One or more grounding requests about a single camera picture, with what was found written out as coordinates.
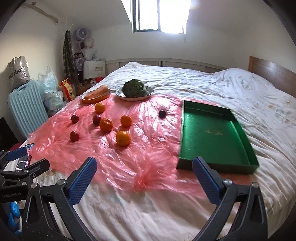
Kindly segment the red apple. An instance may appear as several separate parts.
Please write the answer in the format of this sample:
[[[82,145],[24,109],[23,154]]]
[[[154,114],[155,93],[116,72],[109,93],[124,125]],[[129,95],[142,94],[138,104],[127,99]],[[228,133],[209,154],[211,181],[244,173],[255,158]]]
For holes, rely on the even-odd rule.
[[[99,114],[95,114],[92,118],[92,122],[95,126],[99,126],[101,121],[101,116]]]
[[[74,114],[71,116],[71,121],[73,124],[77,123],[79,121],[79,116]]]
[[[72,131],[69,135],[71,142],[77,142],[80,138],[79,133],[77,131]]]

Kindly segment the large orange tangerine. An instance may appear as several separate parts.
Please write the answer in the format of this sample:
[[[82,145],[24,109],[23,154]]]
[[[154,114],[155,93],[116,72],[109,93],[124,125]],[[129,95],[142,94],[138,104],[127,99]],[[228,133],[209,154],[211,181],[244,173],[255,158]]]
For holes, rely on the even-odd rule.
[[[113,121],[109,118],[102,118],[99,127],[103,132],[108,133],[113,129]]]

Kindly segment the orange front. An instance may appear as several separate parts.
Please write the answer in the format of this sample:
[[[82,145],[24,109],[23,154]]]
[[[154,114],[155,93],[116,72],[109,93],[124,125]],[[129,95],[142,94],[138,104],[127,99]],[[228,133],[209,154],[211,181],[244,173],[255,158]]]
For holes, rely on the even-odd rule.
[[[130,134],[127,131],[117,132],[116,143],[119,146],[128,146],[130,144]]]

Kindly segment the orange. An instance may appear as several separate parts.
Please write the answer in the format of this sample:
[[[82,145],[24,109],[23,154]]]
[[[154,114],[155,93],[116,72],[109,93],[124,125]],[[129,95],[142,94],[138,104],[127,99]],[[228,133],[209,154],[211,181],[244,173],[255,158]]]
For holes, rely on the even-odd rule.
[[[124,127],[129,127],[132,125],[132,118],[129,115],[123,115],[120,118],[120,123]]]
[[[96,113],[103,113],[106,110],[106,105],[104,103],[97,103],[95,105],[95,111]]]
[[[119,146],[128,146],[130,144],[130,134],[127,131],[117,132],[116,143]]]

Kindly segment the white bed sheet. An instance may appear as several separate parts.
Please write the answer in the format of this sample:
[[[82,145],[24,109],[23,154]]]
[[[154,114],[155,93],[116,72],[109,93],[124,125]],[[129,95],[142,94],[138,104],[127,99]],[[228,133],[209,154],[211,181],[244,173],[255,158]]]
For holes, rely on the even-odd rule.
[[[181,101],[231,110],[256,154],[259,168],[249,176],[226,177],[237,184],[259,184],[268,235],[275,234],[295,205],[295,98],[239,68],[203,73],[131,62],[102,83],[116,90],[133,78],[153,87],[153,96],[173,95]],[[50,167],[37,182],[52,185],[69,174]],[[94,178],[75,206],[97,240],[190,240],[214,208],[205,193],[193,196],[166,190],[125,191]]]

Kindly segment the clear plastic bags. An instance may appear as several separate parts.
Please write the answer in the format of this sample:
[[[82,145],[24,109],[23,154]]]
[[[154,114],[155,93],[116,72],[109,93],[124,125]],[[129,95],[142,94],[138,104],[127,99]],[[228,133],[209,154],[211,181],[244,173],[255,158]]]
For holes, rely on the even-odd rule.
[[[45,110],[52,117],[65,106],[65,101],[63,92],[58,90],[58,80],[50,65],[47,66],[45,75],[38,74],[37,84]]]

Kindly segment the grey printed bag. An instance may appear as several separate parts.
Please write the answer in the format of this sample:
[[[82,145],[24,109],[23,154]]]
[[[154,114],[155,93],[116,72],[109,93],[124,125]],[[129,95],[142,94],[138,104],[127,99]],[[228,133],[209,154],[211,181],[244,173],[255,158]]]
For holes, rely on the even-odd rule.
[[[10,63],[8,63],[8,70],[12,91],[31,80],[27,61],[24,56],[13,58]]]

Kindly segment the yellow red rice bag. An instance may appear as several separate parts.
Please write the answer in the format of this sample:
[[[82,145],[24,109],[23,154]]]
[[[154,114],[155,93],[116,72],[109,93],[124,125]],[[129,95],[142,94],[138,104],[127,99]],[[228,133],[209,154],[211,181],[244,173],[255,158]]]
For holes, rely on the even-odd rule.
[[[63,99],[66,102],[70,102],[76,98],[75,90],[72,87],[69,78],[58,83],[58,90],[63,92]]]

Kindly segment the pink plastic sheet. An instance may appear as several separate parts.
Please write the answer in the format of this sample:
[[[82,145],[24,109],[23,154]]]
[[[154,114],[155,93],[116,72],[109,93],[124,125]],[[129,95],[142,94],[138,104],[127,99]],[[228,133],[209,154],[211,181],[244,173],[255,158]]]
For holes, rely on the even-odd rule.
[[[200,196],[204,191],[191,171],[177,170],[182,101],[155,95],[128,102],[111,95],[103,102],[102,126],[93,123],[95,106],[69,102],[29,134],[35,160],[69,174],[87,157],[97,161],[94,180],[125,191],[166,190]]]

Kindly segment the green tray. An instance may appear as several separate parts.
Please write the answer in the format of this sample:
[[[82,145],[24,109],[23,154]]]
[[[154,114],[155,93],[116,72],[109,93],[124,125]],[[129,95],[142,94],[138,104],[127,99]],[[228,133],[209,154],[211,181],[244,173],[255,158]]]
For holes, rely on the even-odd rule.
[[[259,167],[254,150],[230,109],[185,100],[176,168],[192,170],[195,157],[202,157],[219,173],[247,175]]]

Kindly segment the orange plate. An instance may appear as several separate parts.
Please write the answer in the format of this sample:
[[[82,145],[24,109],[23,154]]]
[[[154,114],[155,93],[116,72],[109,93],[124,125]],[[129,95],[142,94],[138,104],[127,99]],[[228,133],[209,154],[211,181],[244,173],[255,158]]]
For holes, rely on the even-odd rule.
[[[110,96],[110,94],[111,94],[111,90],[108,90],[106,93],[104,93],[104,94],[102,94],[102,95],[100,95],[98,97],[91,98],[91,99],[86,99],[85,98],[86,94],[83,94],[81,96],[80,100],[81,100],[82,103],[93,104],[93,103],[98,103],[98,102],[100,102],[102,100],[107,99]]]

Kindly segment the plaid scarf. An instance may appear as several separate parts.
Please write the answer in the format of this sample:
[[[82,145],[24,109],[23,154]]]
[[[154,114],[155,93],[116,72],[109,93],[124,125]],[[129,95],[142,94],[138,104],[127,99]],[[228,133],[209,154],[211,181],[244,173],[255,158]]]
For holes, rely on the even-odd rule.
[[[65,38],[63,43],[63,69],[65,78],[69,78],[70,83],[75,91],[75,94],[78,94],[78,75],[74,62],[74,55],[72,51],[72,41],[70,31],[65,32]]]

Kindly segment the white plate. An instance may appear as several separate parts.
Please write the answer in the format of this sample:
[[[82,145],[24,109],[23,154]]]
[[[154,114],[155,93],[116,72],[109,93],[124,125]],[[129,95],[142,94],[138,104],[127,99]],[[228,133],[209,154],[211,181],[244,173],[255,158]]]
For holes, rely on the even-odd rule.
[[[140,101],[148,99],[154,93],[154,89],[150,86],[145,86],[140,89],[136,89],[135,87],[130,91],[124,90],[124,87],[116,90],[115,94],[122,100],[125,101]]]

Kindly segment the dark green leafy vegetable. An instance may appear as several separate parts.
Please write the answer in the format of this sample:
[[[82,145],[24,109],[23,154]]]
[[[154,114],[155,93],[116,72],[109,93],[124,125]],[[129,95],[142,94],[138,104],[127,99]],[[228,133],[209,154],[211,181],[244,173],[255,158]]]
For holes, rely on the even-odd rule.
[[[123,85],[122,92],[126,97],[143,97],[148,94],[144,83],[138,79],[132,79]]]

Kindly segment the window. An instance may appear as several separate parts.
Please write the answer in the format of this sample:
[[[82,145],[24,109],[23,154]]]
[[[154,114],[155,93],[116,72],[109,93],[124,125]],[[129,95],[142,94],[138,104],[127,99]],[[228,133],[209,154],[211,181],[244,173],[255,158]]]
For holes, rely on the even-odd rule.
[[[122,1],[134,33],[185,34],[191,1]]]

